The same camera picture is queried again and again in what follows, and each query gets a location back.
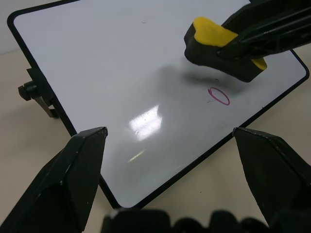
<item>whiteboard stand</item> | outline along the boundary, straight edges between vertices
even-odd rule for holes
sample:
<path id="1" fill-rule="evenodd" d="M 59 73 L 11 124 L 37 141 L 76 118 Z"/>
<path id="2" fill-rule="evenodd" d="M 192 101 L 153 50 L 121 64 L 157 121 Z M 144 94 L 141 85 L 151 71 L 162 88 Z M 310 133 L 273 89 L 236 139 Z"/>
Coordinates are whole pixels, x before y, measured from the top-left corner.
<path id="1" fill-rule="evenodd" d="M 9 16 L 70 135 L 108 128 L 100 187 L 112 207 L 145 206 L 309 77 L 293 51 L 266 57 L 251 83 L 185 59 L 193 19 L 222 24 L 247 3 L 63 0 Z"/>
<path id="2" fill-rule="evenodd" d="M 32 81 L 18 88 L 19 95 L 26 101 L 35 100 L 49 117 L 58 117 L 56 110 L 49 108 L 52 105 L 50 101 L 53 99 L 53 91 L 44 76 L 41 77 L 42 72 L 35 68 L 27 69 L 27 71 Z"/>

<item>red circle drawing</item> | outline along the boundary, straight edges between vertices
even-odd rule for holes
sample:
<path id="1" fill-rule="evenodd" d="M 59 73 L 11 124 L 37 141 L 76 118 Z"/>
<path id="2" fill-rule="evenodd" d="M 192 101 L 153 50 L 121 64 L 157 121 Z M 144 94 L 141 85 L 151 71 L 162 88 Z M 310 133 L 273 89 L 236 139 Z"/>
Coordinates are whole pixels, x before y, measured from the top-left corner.
<path id="1" fill-rule="evenodd" d="M 219 91 L 220 93 L 222 93 L 222 94 L 227 98 L 228 103 L 222 102 L 221 100 L 217 99 L 217 98 L 213 95 L 212 89 L 214 89 L 214 90 Z M 210 96 L 212 96 L 212 97 L 213 97 L 215 100 L 217 100 L 218 102 L 220 102 L 220 103 L 222 103 L 222 104 L 224 104 L 224 105 L 229 105 L 229 104 L 230 104 L 230 100 L 229 100 L 228 96 L 227 96 L 223 91 L 219 90 L 218 88 L 216 88 L 216 87 L 211 87 L 211 88 L 208 90 L 208 93 L 210 94 Z"/>

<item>table surface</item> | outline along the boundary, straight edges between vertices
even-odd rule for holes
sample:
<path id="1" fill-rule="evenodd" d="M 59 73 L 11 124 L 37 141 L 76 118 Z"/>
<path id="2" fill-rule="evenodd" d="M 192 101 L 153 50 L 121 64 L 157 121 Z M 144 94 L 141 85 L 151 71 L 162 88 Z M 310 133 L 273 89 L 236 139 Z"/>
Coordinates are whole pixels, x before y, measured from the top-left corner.
<path id="1" fill-rule="evenodd" d="M 311 68 L 311 46 L 296 49 Z M 21 51 L 0 56 L 0 222 L 24 193 L 39 170 L 68 142 L 70 136 L 59 119 L 48 118 L 34 102 L 25 102 L 17 87 L 30 81 Z M 278 102 L 249 128 L 283 137 L 311 164 L 311 80 Z M 190 216 L 207 226 L 212 211 L 227 209 L 238 219 L 263 216 L 245 180 L 235 141 L 223 147 L 149 203 L 162 209 L 172 222 Z M 93 203 L 86 233 L 99 233 L 111 211 L 101 189 Z"/>
<path id="2" fill-rule="evenodd" d="M 306 75 L 290 52 L 267 57 L 251 83 L 186 60 L 195 17 L 221 24 L 247 3 L 81 0 L 15 18 L 76 131 L 108 128 L 101 174 L 120 206 L 138 204 Z"/>

